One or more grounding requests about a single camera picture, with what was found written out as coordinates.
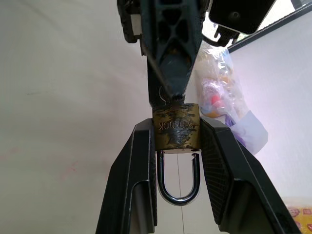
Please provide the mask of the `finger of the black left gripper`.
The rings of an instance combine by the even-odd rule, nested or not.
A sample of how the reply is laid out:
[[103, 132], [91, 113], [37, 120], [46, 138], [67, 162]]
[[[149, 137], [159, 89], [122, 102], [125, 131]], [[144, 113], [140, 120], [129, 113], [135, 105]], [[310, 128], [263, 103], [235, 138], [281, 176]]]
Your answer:
[[159, 108], [170, 103], [167, 93], [167, 85], [164, 76], [156, 63], [156, 60], [147, 55], [148, 72], [148, 95], [149, 103], [152, 108]]
[[206, 0], [141, 1], [141, 48], [148, 77], [168, 98], [182, 97], [202, 42]]

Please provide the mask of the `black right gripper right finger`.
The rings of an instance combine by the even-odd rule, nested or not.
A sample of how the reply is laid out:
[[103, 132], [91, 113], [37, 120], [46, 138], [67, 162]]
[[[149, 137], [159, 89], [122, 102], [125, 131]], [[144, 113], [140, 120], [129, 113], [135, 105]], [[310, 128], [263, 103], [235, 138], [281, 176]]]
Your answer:
[[215, 223], [229, 234], [298, 234], [300, 230], [261, 163], [230, 128], [200, 118], [201, 155]]

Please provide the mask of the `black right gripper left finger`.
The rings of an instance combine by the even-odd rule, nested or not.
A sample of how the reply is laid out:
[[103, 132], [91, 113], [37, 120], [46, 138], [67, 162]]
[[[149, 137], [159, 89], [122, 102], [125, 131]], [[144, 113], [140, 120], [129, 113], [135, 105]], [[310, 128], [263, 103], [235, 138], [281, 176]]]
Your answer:
[[157, 226], [154, 126], [138, 123], [111, 166], [97, 234], [153, 234]]

